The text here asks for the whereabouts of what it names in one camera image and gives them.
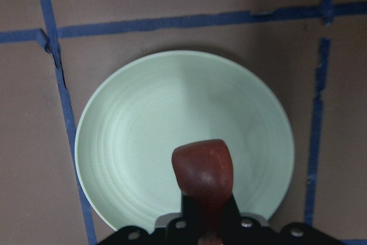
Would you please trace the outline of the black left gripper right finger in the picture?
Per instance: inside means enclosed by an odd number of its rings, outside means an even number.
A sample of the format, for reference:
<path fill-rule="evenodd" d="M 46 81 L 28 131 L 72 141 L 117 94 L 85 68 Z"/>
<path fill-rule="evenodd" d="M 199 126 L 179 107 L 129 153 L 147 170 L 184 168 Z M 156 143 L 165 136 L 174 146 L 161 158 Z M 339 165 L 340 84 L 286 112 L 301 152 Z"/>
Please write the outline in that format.
<path fill-rule="evenodd" d="M 220 215 L 220 226 L 222 228 L 236 228 L 240 225 L 241 215 L 236 204 L 234 195 L 224 204 Z"/>

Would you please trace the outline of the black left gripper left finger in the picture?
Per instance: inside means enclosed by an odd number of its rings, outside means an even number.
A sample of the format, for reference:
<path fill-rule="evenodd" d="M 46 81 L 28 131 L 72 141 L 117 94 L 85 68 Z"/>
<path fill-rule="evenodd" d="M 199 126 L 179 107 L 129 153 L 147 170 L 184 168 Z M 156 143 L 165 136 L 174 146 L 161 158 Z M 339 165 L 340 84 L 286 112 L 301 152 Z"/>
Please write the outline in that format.
<path fill-rule="evenodd" d="M 181 194 L 181 216 L 189 227 L 201 225 L 201 212 L 198 204 L 184 193 Z"/>

